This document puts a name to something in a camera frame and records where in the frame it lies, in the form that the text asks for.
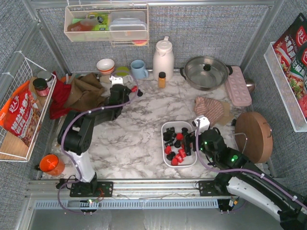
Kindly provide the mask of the striped pink cloth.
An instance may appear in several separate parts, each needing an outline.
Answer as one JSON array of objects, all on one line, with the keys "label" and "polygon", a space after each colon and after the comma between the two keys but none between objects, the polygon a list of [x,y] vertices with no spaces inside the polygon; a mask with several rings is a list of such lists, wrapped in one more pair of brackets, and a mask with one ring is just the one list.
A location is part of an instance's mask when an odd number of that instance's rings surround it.
[{"label": "striped pink cloth", "polygon": [[234,118],[230,113],[229,103],[201,96],[195,98],[194,112],[197,116],[208,118],[211,126],[217,123],[225,126]]}]

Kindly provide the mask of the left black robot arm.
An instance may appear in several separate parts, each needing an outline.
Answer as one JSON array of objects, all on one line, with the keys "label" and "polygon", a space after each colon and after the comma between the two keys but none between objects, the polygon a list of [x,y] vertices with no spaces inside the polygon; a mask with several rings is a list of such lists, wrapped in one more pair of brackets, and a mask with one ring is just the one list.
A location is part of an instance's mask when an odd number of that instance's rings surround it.
[{"label": "left black robot arm", "polygon": [[115,84],[110,89],[106,104],[82,113],[72,110],[67,114],[57,141],[61,145],[62,152],[76,167],[80,182],[90,183],[96,176],[88,153],[94,127],[117,119],[121,115],[123,106],[130,101],[130,93],[132,91],[128,87]]}]

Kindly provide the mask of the white storage tray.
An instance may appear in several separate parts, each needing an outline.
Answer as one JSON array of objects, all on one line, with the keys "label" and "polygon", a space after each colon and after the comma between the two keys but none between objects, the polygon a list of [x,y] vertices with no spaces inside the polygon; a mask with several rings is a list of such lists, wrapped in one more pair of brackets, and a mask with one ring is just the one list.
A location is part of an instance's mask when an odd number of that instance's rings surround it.
[{"label": "white storage tray", "polygon": [[193,166],[198,157],[193,150],[192,126],[185,121],[166,122],[161,127],[162,153],[165,164],[171,168]]}]

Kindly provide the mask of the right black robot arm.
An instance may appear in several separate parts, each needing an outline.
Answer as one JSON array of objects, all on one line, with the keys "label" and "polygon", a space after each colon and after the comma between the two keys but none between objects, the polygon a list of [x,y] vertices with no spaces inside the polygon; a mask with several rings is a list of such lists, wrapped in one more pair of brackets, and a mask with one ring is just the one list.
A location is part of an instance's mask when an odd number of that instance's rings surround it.
[{"label": "right black robot arm", "polygon": [[244,154],[228,147],[219,129],[188,132],[182,128],[185,150],[194,150],[212,159],[214,167],[203,166],[217,173],[213,180],[218,193],[228,192],[258,206],[279,221],[284,230],[307,228],[307,198],[260,170]]}]

